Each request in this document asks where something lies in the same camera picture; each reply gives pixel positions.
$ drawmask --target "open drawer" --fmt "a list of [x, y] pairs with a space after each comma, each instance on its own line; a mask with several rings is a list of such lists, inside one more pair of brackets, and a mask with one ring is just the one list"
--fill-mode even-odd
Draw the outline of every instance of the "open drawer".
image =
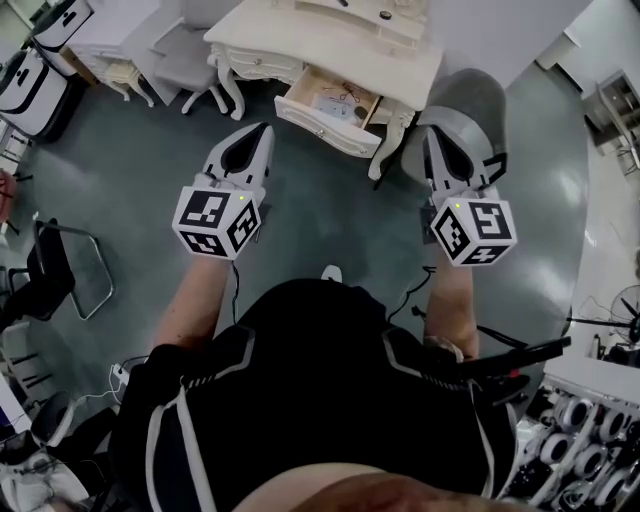
[[373, 158], [382, 142], [364, 129], [379, 101], [380, 96], [313, 66], [307, 66], [284, 98], [275, 99], [278, 117], [360, 158]]

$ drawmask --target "power strip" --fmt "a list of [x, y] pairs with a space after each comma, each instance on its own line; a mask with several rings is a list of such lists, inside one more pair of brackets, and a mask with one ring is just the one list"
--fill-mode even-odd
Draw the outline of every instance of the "power strip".
[[124, 386], [129, 385], [129, 372], [122, 368], [119, 364], [113, 365], [113, 375], [120, 381]]

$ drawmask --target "black metal chair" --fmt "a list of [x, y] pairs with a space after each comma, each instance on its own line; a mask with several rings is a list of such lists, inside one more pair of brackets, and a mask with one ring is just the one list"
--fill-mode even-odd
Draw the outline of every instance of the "black metal chair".
[[[60, 232], [89, 237], [109, 280], [108, 294], [89, 314], [84, 314], [76, 297], [76, 280], [69, 265]], [[113, 279], [104, 261], [98, 240], [90, 233], [60, 226], [56, 219], [51, 219], [50, 222], [36, 221], [34, 241], [34, 247], [27, 258], [27, 268], [7, 271], [10, 295], [0, 314], [0, 332], [24, 315], [48, 321], [67, 295], [71, 296], [78, 316], [82, 320], [88, 320], [115, 292]], [[14, 282], [17, 274], [29, 276], [29, 281], [18, 289]]]

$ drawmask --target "white box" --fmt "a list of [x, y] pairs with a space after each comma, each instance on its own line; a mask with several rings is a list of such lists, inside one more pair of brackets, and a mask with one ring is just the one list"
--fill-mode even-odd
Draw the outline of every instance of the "white box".
[[456, 267], [493, 265], [518, 243], [507, 201], [450, 197], [431, 230]]
[[184, 187], [172, 227], [190, 253], [235, 260], [261, 224], [251, 191]]

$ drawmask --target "white wall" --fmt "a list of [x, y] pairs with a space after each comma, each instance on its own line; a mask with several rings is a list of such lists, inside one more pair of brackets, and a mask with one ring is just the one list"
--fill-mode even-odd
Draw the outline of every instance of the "white wall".
[[16, 52], [18, 47], [0, 37], [0, 63], [7, 62]]
[[475, 67], [506, 87], [590, 1], [430, 0], [427, 34], [445, 49], [445, 72]]
[[29, 35], [29, 29], [7, 5], [0, 5], [0, 34], [17, 50]]
[[570, 30], [581, 48], [560, 65], [585, 96], [620, 69], [640, 93], [640, 13], [629, 0], [594, 0]]

